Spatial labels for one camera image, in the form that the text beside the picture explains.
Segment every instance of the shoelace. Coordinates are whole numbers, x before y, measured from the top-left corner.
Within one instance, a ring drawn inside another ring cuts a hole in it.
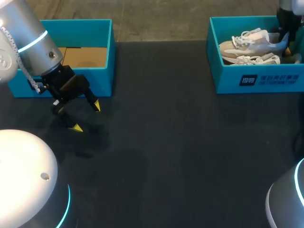
[[[249,39],[248,36],[252,33],[259,32],[261,29],[255,29],[253,31],[244,31],[242,32],[240,37],[232,37],[233,45],[238,48],[243,44],[254,44],[254,41],[252,39]]]
[[[257,65],[262,64],[263,60],[260,56],[240,56],[237,57],[236,65]]]

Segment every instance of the white sneaker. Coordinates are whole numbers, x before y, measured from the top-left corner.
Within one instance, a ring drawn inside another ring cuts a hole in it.
[[[291,57],[280,58],[273,53],[259,56],[240,56],[237,57],[236,63],[232,65],[270,65],[270,64],[300,64],[302,62],[302,56],[295,54]]]
[[[219,45],[224,60],[236,63],[239,56],[263,56],[268,53],[280,55],[287,48],[289,33],[279,42],[279,33],[268,33],[260,28],[245,31],[240,37],[232,37]]]

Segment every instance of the teal storage box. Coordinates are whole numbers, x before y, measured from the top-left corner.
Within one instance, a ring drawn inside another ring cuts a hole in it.
[[[276,16],[210,18],[206,49],[218,94],[304,91],[304,64],[224,65],[220,43],[240,36],[243,31],[270,31],[273,27],[278,27]],[[299,29],[291,51],[304,57],[303,28]]]
[[[73,70],[78,75],[86,76],[92,92],[97,97],[111,96],[115,64],[112,20],[42,20],[41,22],[58,47],[107,48],[105,67],[73,68]],[[52,97],[48,91],[42,95],[33,91],[20,69],[8,84],[14,97]]]

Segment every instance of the black table surface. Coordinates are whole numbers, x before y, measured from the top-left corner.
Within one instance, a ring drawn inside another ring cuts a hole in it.
[[[295,164],[304,99],[217,95],[205,44],[118,43],[103,111],[82,98],[67,107],[84,133],[51,114],[53,99],[15,99],[0,87],[0,129],[52,148],[79,228],[267,227],[266,194]]]

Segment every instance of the shoe sole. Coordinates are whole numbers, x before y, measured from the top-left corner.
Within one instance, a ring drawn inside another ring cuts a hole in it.
[[[237,59],[236,58],[228,58],[228,57],[224,57],[222,56],[224,60],[226,60],[227,62],[230,63],[237,63]]]

